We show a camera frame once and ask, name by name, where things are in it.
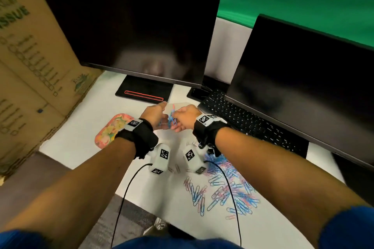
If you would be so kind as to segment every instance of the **white desk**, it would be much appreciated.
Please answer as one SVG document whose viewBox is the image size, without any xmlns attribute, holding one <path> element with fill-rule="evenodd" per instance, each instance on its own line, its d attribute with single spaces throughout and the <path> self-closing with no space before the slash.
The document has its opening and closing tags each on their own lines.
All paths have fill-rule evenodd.
<svg viewBox="0 0 374 249">
<path fill-rule="evenodd" d="M 114 115 L 127 113 L 139 117 L 150 104 L 115 96 L 124 77 L 122 74 L 104 72 L 67 122 L 41 146 L 40 151 L 74 169 L 100 151 L 94 144 L 95 136 Z M 186 97 L 189 89 L 186 86 L 174 85 L 169 103 L 189 102 L 198 105 L 197 101 Z M 169 144 L 172 153 L 177 152 L 180 144 L 185 146 L 185 140 L 194 140 L 190 131 L 179 134 L 170 130 L 156 132 L 160 143 Z M 307 159 L 317 162 L 322 168 L 342 179 L 339 169 L 326 150 L 310 144 Z M 134 160 L 116 194 L 123 196 L 135 171 L 148 162 L 148 157 Z M 186 164 L 181 156 L 172 156 L 171 166 L 176 163 L 181 169 L 179 174 L 175 171 L 170 175 L 155 176 L 149 173 L 147 168 L 143 169 L 133 180 L 126 199 L 196 238 L 221 237 L 238 244 L 236 221 L 225 218 L 228 215 L 227 207 L 232 206 L 232 201 L 228 200 L 224 206 L 215 206 L 211 211 L 207 211 L 212 202 L 211 195 L 217 189 L 208 186 L 202 217 L 193 205 L 184 180 L 189 175 L 194 186 L 199 185 L 201 189 L 204 185 L 209 185 L 208 178 L 186 172 Z M 239 216 L 244 248 L 312 248 L 305 237 L 266 199 L 258 192 L 254 196 L 260 200 L 257 208 L 253 208 L 250 215 Z"/>
</svg>

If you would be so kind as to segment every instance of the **human hand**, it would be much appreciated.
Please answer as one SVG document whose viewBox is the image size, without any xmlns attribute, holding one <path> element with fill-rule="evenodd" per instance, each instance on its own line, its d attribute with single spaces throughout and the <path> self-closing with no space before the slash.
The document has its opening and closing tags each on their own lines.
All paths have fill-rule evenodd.
<svg viewBox="0 0 374 249">
<path fill-rule="evenodd" d="M 171 115 L 179 121 L 176 125 L 172 125 L 171 129 L 175 132 L 181 132 L 185 129 L 193 129 L 196 117 L 201 114 L 201 111 L 193 104 L 184 106 Z"/>
<path fill-rule="evenodd" d="M 163 101 L 157 105 L 148 106 L 140 118 L 144 118 L 151 123 L 153 130 L 169 129 L 168 115 L 162 113 L 167 104 L 166 101 Z"/>
</svg>

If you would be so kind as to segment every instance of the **human arm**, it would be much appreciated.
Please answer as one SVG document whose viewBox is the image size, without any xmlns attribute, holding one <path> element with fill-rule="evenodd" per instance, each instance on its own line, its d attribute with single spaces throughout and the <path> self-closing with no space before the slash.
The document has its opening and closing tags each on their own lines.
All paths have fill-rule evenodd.
<svg viewBox="0 0 374 249">
<path fill-rule="evenodd" d="M 166 103 L 147 107 L 141 118 L 158 126 Z M 42 234 L 52 248 L 77 248 L 112 199 L 136 153 L 133 142 L 116 138 L 106 148 L 44 190 L 3 231 Z"/>
<path fill-rule="evenodd" d="M 193 105 L 173 114 L 177 132 L 193 129 L 201 112 Z M 322 228 L 339 212 L 366 205 L 329 173 L 279 146 L 225 127 L 215 144 L 243 177 L 295 225 L 314 247 Z"/>
</svg>

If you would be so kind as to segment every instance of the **red outlined slot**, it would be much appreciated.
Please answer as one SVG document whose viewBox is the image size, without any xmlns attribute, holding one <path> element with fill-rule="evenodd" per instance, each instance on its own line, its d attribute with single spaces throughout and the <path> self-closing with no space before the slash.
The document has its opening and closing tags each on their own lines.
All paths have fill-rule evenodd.
<svg viewBox="0 0 374 249">
<path fill-rule="evenodd" d="M 124 91 L 126 95 L 131 95 L 131 96 L 138 96 L 140 98 L 147 98 L 149 100 L 155 100 L 155 101 L 163 101 L 163 98 L 159 96 L 152 96 L 152 95 L 147 95 L 147 94 L 141 94 L 138 92 L 133 92 L 133 91 Z"/>
</svg>

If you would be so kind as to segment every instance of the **blue shirt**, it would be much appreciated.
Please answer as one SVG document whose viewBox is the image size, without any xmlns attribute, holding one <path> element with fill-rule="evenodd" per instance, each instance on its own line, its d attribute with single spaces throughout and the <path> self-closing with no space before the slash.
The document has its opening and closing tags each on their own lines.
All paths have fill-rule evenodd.
<svg viewBox="0 0 374 249">
<path fill-rule="evenodd" d="M 44 249 L 46 240 L 37 232 L 12 230 L 0 233 L 0 249 Z M 236 249 L 239 246 L 222 239 L 184 240 L 143 236 L 126 241 L 115 249 Z M 374 208 L 352 207 L 337 214 L 323 228 L 320 249 L 374 248 Z"/>
</svg>

